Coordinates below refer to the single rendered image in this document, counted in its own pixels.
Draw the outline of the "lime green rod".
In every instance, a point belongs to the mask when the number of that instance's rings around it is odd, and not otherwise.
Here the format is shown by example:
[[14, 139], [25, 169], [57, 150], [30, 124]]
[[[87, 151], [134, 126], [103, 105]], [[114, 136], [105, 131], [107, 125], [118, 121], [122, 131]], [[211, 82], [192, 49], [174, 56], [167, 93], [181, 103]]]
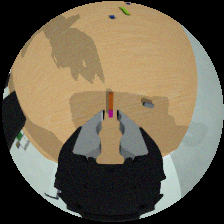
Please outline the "lime green rod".
[[124, 7], [120, 7], [120, 9], [125, 13], [125, 15], [130, 15], [130, 13]]

